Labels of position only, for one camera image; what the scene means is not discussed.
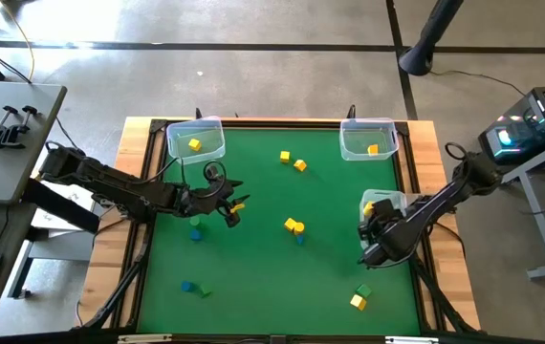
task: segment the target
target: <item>metal bracket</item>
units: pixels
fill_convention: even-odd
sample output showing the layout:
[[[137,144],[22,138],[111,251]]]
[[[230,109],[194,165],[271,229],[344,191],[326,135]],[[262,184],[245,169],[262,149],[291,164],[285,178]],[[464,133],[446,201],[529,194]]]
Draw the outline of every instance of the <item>metal bracket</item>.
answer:
[[[170,334],[129,334],[118,337],[119,344],[139,344],[139,343],[170,343],[173,340]]]
[[[437,344],[438,338],[388,336],[385,338],[388,344]]]
[[[168,120],[166,119],[151,119],[149,124],[149,134],[155,134],[166,127]]]

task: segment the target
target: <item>concrete floor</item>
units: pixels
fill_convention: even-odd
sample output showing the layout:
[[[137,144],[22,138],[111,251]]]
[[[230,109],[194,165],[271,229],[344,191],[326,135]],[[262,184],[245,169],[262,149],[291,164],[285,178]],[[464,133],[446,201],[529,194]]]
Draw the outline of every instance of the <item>concrete floor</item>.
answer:
[[[403,43],[411,45],[435,0],[394,2]],[[385,0],[31,0],[11,7],[31,40],[392,44]],[[545,47],[542,18],[545,0],[467,0],[441,45]],[[0,39],[21,40],[1,12]],[[79,146],[110,164],[127,116],[192,115],[198,106],[206,115],[342,118],[354,103],[359,117],[406,119],[393,53],[34,53],[33,81],[68,87],[60,118]],[[0,49],[0,56],[29,70],[27,50]],[[545,54],[436,54],[434,70],[449,69],[495,76],[524,92],[545,86]],[[476,136],[519,99],[507,86],[463,75],[410,82],[417,115],[435,121],[441,145],[477,149]],[[51,138],[66,141],[58,128]],[[444,162],[450,176],[454,162]],[[545,204],[545,179],[537,190]],[[526,208],[516,192],[499,190],[462,204],[458,222],[483,328],[545,339],[545,279],[534,283],[525,274],[545,265],[545,250],[534,220],[517,211]],[[35,261],[27,286],[37,297],[3,299],[0,335],[69,329],[85,271]]]

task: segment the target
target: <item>black mount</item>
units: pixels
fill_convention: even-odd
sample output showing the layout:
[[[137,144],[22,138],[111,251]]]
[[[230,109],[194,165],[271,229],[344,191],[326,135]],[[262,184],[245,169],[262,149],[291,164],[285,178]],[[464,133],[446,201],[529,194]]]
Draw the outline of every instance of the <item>black mount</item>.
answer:
[[[410,75],[426,75],[432,70],[436,43],[443,37],[464,0],[438,0],[425,22],[419,42],[400,56],[400,67]]]
[[[19,134],[28,133],[31,128],[28,127],[28,120],[32,116],[36,116],[38,111],[30,105],[26,105],[22,108],[22,111],[26,113],[21,124],[14,124],[9,128],[4,125],[5,120],[9,117],[10,114],[17,116],[17,110],[6,105],[3,107],[5,110],[5,115],[0,121],[0,149],[2,148],[13,148],[13,149],[22,149],[25,147],[24,144],[17,141]]]

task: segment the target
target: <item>yellow block in bin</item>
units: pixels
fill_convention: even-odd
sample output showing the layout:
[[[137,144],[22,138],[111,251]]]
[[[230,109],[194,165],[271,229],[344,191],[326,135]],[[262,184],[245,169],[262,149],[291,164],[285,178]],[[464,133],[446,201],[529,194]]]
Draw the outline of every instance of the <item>yellow block in bin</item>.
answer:
[[[283,163],[290,162],[290,152],[281,151],[281,162]]]
[[[292,218],[289,218],[286,222],[285,222],[285,229],[289,230],[289,231],[294,231],[294,227],[295,227],[295,224],[296,224],[296,221],[294,221],[294,219]]]
[[[304,172],[304,170],[307,168],[307,163],[302,160],[298,160],[298,161],[295,161],[294,167],[298,171]]]
[[[377,155],[379,154],[379,145],[378,144],[371,144],[368,146],[368,155]]]
[[[364,206],[364,216],[365,217],[371,216],[374,210],[375,210],[375,203],[374,202],[368,202]]]
[[[351,304],[360,311],[363,311],[364,308],[366,308],[366,300],[357,294],[353,295]]]
[[[203,145],[196,139],[192,139],[187,144],[194,152],[198,152]]]
[[[303,223],[296,223],[294,225],[294,234],[300,235],[304,233],[304,224]]]

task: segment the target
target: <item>green mat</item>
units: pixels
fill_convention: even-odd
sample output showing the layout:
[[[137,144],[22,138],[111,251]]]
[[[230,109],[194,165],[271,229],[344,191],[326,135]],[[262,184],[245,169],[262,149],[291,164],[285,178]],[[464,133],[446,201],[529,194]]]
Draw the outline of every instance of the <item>green mat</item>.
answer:
[[[221,159],[234,196],[251,194],[242,221],[201,215],[202,242],[189,239],[189,219],[159,215],[147,271],[139,333],[415,335],[419,333],[408,265],[367,270],[356,264],[361,194],[397,190],[387,161],[344,161],[336,130],[225,129]],[[281,150],[307,169],[279,161]],[[185,167],[187,182],[204,186],[204,163]],[[179,181],[174,165],[166,181]],[[300,246],[283,227],[306,226]],[[201,298],[182,281],[206,284]],[[355,289],[372,289],[363,312]]]

